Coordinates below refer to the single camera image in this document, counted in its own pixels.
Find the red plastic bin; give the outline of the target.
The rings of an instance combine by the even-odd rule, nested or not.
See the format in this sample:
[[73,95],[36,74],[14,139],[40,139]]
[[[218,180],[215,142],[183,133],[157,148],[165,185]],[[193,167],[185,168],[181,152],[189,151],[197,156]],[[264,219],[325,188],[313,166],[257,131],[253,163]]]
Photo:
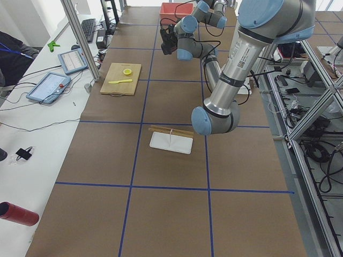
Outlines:
[[160,20],[162,25],[176,24],[177,19],[191,15],[192,3],[162,3],[160,8]]

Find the yellow lemon slices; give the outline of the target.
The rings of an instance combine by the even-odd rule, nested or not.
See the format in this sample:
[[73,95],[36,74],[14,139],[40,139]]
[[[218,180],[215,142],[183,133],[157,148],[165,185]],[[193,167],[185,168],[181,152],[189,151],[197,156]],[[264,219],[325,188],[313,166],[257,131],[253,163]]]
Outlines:
[[132,73],[132,70],[131,69],[124,69],[123,70],[123,74],[124,75],[130,75]]

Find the yellow plastic knife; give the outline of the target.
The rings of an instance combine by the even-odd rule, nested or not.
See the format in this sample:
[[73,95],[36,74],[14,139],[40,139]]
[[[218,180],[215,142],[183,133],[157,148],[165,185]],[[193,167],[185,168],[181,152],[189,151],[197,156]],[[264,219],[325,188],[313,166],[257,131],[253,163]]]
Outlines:
[[130,83],[133,82],[132,79],[124,79],[124,80],[115,80],[115,81],[109,81],[109,84],[119,84],[119,83]]

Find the bamboo cutting board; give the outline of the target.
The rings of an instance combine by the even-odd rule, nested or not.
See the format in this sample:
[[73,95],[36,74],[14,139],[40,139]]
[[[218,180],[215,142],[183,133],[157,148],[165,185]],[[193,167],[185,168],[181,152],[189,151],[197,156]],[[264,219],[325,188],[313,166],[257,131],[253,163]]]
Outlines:
[[[130,75],[124,75],[124,69],[131,69]],[[111,63],[108,73],[100,89],[100,93],[104,95],[127,95],[133,96],[136,92],[136,87],[141,72],[141,64],[132,63]],[[132,79],[130,83],[109,84],[109,81]]]

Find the black keyboard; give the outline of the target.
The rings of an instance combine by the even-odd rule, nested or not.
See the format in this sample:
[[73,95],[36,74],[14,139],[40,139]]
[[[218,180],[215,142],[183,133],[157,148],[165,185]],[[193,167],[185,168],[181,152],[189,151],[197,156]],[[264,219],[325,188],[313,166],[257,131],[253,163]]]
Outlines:
[[81,28],[88,43],[93,41],[95,22],[96,20],[94,18],[85,19],[81,22]]

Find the wooden chopstick near tray edge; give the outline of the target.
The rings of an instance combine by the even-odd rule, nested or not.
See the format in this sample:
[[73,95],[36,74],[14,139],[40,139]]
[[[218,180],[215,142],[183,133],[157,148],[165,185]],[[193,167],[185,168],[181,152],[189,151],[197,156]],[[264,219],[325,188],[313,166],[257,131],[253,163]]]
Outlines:
[[149,130],[156,131],[156,132],[165,131],[166,133],[173,132],[173,133],[179,133],[179,134],[193,135],[193,132],[191,131],[179,130],[176,128],[168,128],[168,127],[157,126],[157,125],[151,125]]

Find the far teach pendant tablet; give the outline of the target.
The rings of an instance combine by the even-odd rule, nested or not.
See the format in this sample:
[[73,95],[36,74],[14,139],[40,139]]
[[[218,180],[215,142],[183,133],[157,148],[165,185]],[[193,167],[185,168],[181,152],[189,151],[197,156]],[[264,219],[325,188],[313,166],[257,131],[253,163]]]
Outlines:
[[88,68],[87,61],[80,48],[57,55],[66,75],[83,71]]

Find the teach pendant tablet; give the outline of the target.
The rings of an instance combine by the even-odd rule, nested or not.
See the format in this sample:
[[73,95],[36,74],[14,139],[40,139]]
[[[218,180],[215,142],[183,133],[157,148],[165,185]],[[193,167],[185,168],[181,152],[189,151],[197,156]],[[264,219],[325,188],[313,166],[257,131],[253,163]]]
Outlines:
[[88,68],[87,61],[80,48],[57,55],[66,75],[83,71]]
[[54,72],[47,73],[26,95],[30,101],[52,104],[70,84],[71,77]]

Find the white rectangular tray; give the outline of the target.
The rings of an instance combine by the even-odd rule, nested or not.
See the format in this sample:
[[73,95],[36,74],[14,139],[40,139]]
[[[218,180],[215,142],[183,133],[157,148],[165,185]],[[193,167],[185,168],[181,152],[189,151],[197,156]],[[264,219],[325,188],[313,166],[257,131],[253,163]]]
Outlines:
[[150,147],[182,154],[190,154],[193,138],[173,134],[153,132]]

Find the near teach pendant tablet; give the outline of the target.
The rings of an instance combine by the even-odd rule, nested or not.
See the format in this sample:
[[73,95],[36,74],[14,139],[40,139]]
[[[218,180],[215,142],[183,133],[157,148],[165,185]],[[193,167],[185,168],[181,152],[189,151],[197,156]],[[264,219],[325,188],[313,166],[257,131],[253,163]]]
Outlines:
[[47,73],[26,95],[30,101],[52,104],[70,84],[71,77],[54,72]]

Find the seated person in dark clothes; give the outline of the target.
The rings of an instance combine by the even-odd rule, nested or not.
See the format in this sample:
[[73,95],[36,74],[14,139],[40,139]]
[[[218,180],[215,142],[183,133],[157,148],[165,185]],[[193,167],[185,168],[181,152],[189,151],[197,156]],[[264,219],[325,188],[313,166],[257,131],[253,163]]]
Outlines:
[[1,32],[1,87],[15,85],[38,54],[37,49]]

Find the small black device on table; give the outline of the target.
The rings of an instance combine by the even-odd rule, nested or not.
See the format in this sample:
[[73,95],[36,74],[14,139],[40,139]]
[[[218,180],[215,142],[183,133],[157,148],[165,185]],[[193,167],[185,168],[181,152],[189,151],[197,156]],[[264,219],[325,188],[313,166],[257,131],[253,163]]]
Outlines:
[[29,160],[32,156],[32,153],[31,153],[31,150],[33,149],[33,147],[28,147],[26,149],[22,149],[20,148],[19,150],[17,150],[16,152],[16,160],[21,160],[21,159],[24,159],[24,160]]

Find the red cylinder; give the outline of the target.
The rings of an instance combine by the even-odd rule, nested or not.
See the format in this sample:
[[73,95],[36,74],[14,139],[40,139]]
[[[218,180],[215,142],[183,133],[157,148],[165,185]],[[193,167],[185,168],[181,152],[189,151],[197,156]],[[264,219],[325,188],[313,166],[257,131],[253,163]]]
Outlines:
[[39,215],[12,203],[2,202],[1,219],[25,226],[33,226],[39,221]]

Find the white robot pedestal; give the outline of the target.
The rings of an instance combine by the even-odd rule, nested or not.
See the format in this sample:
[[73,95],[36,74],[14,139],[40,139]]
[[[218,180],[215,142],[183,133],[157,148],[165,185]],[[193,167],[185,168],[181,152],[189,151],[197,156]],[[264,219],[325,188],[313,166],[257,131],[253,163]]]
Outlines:
[[[237,31],[238,27],[239,27],[239,22],[237,21],[236,25],[235,25],[233,39],[232,39],[232,42],[231,42],[231,46],[230,46],[228,57],[230,57],[231,53],[235,49],[236,41],[238,39],[238,31]],[[240,88],[238,94],[244,94],[244,95],[248,94],[248,95],[250,95],[251,94],[249,92],[250,89],[251,89],[250,80],[249,80],[249,78],[246,78],[245,82],[244,82],[244,85]]]

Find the aluminium frame post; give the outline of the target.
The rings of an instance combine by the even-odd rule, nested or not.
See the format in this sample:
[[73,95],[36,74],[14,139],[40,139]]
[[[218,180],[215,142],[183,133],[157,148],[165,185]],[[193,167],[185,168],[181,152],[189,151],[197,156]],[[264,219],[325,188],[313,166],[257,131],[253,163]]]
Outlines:
[[86,58],[86,61],[88,63],[88,68],[92,74],[92,77],[95,82],[98,82],[100,79],[99,70],[95,64],[93,55],[91,53],[91,50],[88,46],[88,42],[86,40],[86,37],[84,35],[83,29],[81,27],[81,24],[79,22],[78,16],[76,14],[76,11],[73,7],[73,4],[70,0],[61,0],[65,15],[69,21],[69,24],[71,26],[71,29],[73,31],[74,36],[77,39],[77,42],[79,43],[83,54]]

